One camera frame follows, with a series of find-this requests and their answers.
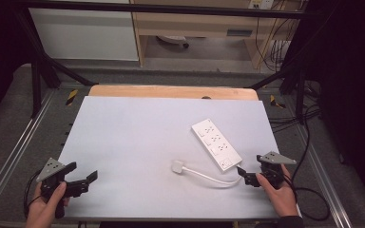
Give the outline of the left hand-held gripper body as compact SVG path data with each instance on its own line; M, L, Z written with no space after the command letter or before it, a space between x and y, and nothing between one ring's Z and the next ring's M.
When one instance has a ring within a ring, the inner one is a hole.
M37 180L42 183L41 194L45 199L49 200L57 186L61 182L65 182L65 175L67 174L64 173L64 169L66 166L53 158L46 162L37 177ZM82 191L82 184L82 180L68 182L64 198L80 197L84 193Z

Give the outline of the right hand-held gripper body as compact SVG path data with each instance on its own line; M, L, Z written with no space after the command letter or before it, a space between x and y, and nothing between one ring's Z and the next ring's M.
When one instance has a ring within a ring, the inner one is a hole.
M297 162L293 159L287 158L277 152L269 152L262 155L262 162L260 162L261 174L268 179L269 183L276 189L284 182L284 174L282 170L283 164L294 165Z

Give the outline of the white power strip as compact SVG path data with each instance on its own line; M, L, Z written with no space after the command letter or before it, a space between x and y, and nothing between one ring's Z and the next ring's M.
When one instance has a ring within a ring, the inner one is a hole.
M240 165L241 156L210 119L191 128L222 173Z

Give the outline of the white plug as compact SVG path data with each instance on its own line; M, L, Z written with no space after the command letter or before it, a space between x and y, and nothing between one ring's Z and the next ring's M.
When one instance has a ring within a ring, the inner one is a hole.
M173 172L175 172L177 174L181 174L181 172L183 171L183 162L174 160L172 162L171 169Z

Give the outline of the person's right hand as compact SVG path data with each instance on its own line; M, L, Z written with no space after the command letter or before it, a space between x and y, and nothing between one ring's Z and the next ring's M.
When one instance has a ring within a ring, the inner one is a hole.
M280 218L298 216L296 197L287 182L284 182L279 189L276 189L261 173L257 173L256 177Z

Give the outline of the person's left hand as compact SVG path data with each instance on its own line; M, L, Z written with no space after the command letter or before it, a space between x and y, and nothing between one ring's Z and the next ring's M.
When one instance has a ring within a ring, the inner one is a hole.
M38 182L34 191L36 200L29 206L26 228L50 228L55 219L57 204L62 202L68 206L70 198L64 198L67 184L61 182L54 190L50 199L41 196L41 182Z

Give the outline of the yellow black tape marker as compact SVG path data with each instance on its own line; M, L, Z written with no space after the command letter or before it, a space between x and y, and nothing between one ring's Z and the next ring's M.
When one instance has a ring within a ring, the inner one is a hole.
M73 89L72 91L70 91L70 93L67 97L66 106L72 105L77 93L78 93L78 89Z
M270 95L270 105L279 108L286 108L285 104L278 103L274 95Z

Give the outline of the wooden table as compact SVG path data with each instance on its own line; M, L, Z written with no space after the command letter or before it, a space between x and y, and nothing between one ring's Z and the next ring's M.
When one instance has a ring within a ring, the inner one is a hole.
M254 89L172 85L94 85L89 96L257 101Z

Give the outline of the white cabinet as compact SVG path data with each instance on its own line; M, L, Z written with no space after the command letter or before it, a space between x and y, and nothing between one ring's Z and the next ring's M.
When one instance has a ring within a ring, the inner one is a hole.
M130 13L30 9L30 14L51 58L138 60Z

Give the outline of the chair base with wheel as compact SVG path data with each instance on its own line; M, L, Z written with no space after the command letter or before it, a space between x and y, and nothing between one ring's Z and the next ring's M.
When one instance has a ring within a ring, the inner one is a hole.
M159 39L169 44L180 45L183 48L189 48L184 36L159 36Z

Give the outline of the light wooden desk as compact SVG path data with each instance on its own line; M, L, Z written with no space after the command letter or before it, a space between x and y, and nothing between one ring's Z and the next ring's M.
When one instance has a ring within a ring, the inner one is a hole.
M132 4L215 7L249 10L249 0L129 0ZM270 10L303 11L305 0L274 0ZM290 40L296 19L230 17L188 14L132 14L136 36L185 36L237 38L244 41L255 69L266 59L270 43Z

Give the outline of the aluminium rail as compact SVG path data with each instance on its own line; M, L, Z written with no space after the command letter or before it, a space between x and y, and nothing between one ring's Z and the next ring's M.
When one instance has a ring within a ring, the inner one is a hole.
M45 93L42 107L33 117L21 118L20 114L15 114L11 108L20 108L20 102L16 100L13 100L14 104L5 103L0 107L0 196L44 118L55 92L55 89L49 89Z
M321 189L322 195L327 200L327 203L330 207L331 215L336 223L336 227L352 228L352 223L338 197L338 194L336 193L336 189L334 188L322 162L317 156L317 151L311 142L310 134L307 132L307 129L304 125L298 125L297 130L302 142L307 147L306 151L308 161L317 178L317 183Z

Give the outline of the white wall socket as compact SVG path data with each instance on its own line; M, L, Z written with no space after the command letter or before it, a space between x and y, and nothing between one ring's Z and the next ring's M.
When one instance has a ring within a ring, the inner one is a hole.
M274 0L249 0L249 9L269 10L272 8Z

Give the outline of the black metal frame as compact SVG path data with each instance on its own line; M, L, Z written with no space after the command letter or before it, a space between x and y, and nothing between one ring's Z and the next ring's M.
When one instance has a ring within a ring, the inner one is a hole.
M46 81L49 87L57 88L61 81L55 70L65 73L68 77L81 83L84 86L95 86L94 82L83 78L46 54L38 33L33 29L34 24L28 22L25 12L32 9L44 10L90 10L90 11L115 11L115 12L139 12L158 14L188 14L188 15L212 15L230 17L254 17L254 18L284 18L300 20L316 20L321 17L317 12L284 11L270 9L232 9L215 7L194 7L194 6L170 6L152 4L122 4L122 3L101 3L101 2L77 2L77 1L48 1L48 0L14 0L11 9L26 34L26 40L30 45L32 56L32 86L33 86L33 113L35 116L41 108L40 98L40 76Z

